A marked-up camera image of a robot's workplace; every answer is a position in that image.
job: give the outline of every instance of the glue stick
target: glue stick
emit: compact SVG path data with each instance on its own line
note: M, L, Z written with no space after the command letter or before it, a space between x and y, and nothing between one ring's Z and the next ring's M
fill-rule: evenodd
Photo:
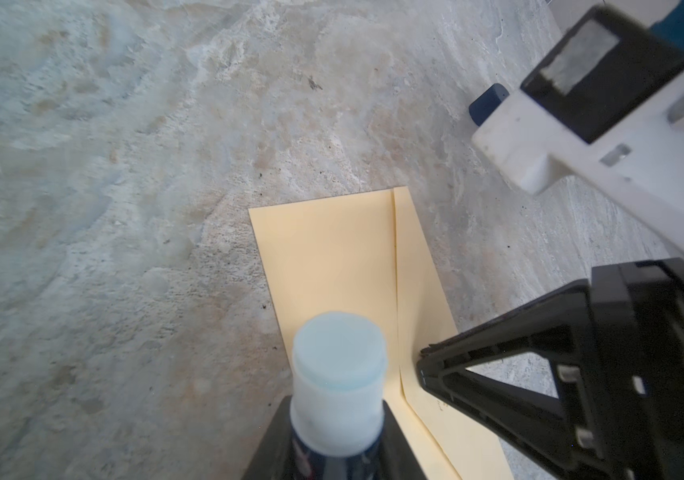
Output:
M318 315L293 340L294 480L377 478L387 350L362 316Z

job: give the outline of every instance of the gray sticker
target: gray sticker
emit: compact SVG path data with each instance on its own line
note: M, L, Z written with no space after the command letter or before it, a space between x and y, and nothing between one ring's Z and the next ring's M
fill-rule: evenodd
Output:
M587 20L552 63L539 72L566 95L618 44L619 37L595 20Z

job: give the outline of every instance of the black plastic part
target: black plastic part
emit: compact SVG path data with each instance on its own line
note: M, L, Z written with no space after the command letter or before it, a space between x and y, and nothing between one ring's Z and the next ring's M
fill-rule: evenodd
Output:
M290 404L291 396L280 402L243 474L243 480L291 480ZM384 402L384 408L385 425L379 443L379 477L386 480L427 480L387 402Z
M468 367L549 360L558 398ZM684 263L598 266L422 351L423 388L558 478L684 478Z
M510 92L507 91L504 85L491 85L488 90L484 91L480 97L470 104L469 110L472 121L480 127L509 94Z
M567 93L542 73L588 22L619 39ZM544 57L520 89L591 144L684 70L684 51L610 7L593 7Z

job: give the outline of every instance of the textured stone tabletop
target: textured stone tabletop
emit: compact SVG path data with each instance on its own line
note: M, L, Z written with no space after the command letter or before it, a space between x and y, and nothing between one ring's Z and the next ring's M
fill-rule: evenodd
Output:
M250 206L408 186L460 330L664 256L471 147L559 37L544 0L0 0L0 478L241 475L290 390Z

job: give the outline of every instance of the dark blue glue stick label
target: dark blue glue stick label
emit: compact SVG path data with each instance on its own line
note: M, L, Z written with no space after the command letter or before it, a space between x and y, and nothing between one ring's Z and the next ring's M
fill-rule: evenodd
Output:
M346 458L321 455L306 446L291 429L293 480L380 480L379 439L366 451Z

